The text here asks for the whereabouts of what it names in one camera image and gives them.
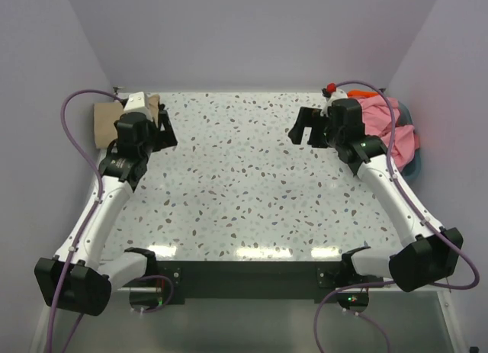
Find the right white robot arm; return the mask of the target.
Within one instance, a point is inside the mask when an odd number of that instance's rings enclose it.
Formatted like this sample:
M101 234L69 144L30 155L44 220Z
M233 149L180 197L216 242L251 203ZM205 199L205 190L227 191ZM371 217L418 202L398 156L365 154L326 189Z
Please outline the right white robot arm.
M327 113L301 107L288 136L302 142L311 129L308 145L333 148L353 175L376 196L400 238L399 250L361 247L342 256L337 281L350 287L373 278L389 278L405 292L453 275L463 244L461 233L446 229L404 181L395 165L387 164L387 147L378 136L368 135L361 105L355 99L335 100Z

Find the light pink t-shirt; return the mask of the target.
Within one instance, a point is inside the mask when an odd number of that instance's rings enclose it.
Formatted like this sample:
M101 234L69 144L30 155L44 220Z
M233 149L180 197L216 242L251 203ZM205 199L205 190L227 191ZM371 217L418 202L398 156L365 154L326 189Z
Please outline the light pink t-shirt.
M395 98L388 97L388 100L392 104L393 113L395 120L397 121L400 113L398 111L398 100ZM362 118L365 125L365 133L370 136L378 136L382 139L385 146L389 145L390 138L391 138L391 117L390 117L390 110L384 101L384 99L377 95L371 98L358 98L358 102L362 108ZM394 143L392 149L392 157L394 159L394 152L397 148L395 144L395 136L394 136ZM401 171L402 161L395 162L397 168Z

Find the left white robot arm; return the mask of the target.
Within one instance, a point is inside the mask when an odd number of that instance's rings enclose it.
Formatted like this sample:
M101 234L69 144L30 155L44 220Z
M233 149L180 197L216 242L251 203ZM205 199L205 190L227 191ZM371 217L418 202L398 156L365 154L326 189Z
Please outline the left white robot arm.
M114 290L131 281L149 286L158 277L156 255L148 249L130 247L106 265L101 264L101 253L115 220L146 174L149 157L178 141L163 105L156 120L127 112L114 127L117 137L100 161L74 230L52 258L40 258L34 268L43 298L54 310L98 316Z

